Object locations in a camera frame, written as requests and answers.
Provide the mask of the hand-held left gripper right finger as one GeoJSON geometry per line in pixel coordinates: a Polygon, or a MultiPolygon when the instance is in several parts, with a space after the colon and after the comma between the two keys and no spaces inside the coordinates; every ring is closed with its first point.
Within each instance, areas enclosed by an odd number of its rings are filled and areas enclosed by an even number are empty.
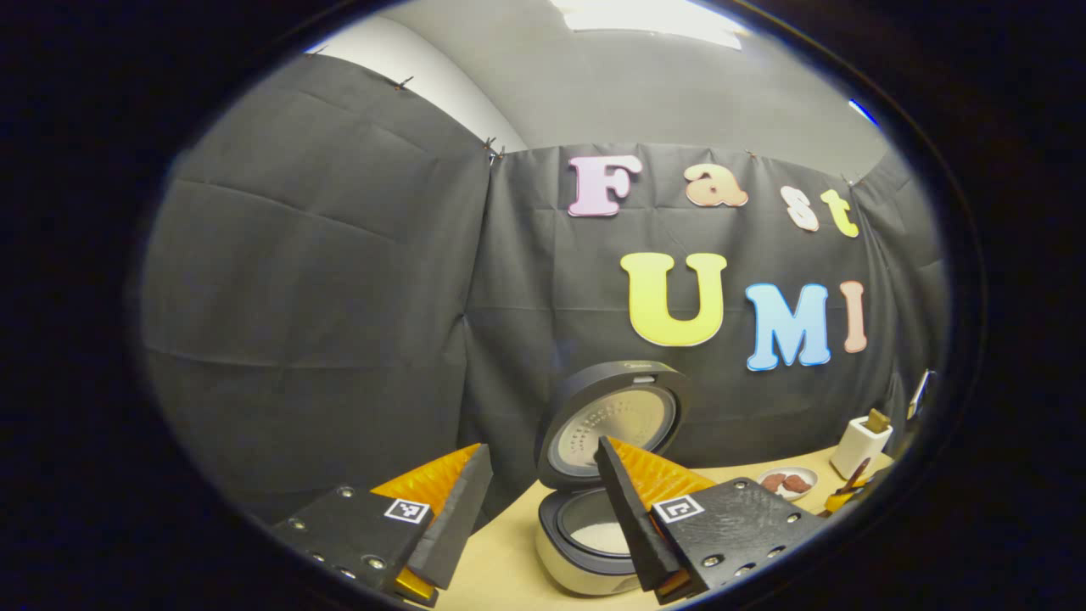
{"type": "Polygon", "coordinates": [[[716,483],[621,440],[599,437],[595,460],[641,588],[660,604],[750,580],[825,525],[756,480],[716,483]]]}

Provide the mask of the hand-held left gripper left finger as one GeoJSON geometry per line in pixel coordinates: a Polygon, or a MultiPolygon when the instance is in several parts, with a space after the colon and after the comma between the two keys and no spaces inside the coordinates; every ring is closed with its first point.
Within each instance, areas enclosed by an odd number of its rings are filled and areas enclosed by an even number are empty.
{"type": "Polygon", "coordinates": [[[491,484],[484,442],[380,485],[339,485],[272,526],[276,538],[364,589],[432,608],[447,589],[491,484]]]}

